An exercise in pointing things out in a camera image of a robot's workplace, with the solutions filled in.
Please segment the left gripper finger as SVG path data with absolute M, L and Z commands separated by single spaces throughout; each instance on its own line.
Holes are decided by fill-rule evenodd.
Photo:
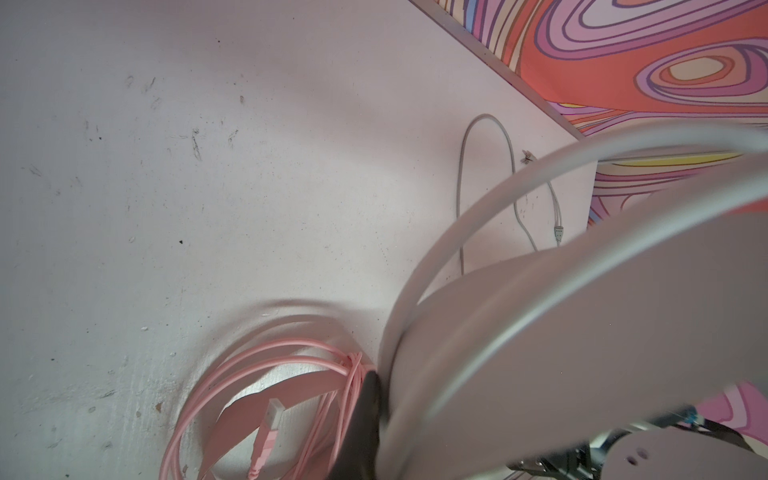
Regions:
M 328 480 L 376 480 L 379 429 L 385 407 L 381 379 L 375 371 L 369 371 Z

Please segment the white headphones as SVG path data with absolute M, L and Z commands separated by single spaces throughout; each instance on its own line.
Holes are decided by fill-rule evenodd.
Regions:
M 429 285 L 514 201 L 652 148 L 733 151 L 565 245 Z M 651 420 L 767 374 L 767 133 L 627 128 L 557 150 L 469 208 L 418 264 L 384 330 L 380 479 L 464 479 L 618 432 L 605 479 L 763 479 L 764 457 Z

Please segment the pink cat-ear headphones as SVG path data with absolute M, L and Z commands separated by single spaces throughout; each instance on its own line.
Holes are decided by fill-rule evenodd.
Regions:
M 328 479 L 369 371 L 328 314 L 241 333 L 183 401 L 159 478 Z

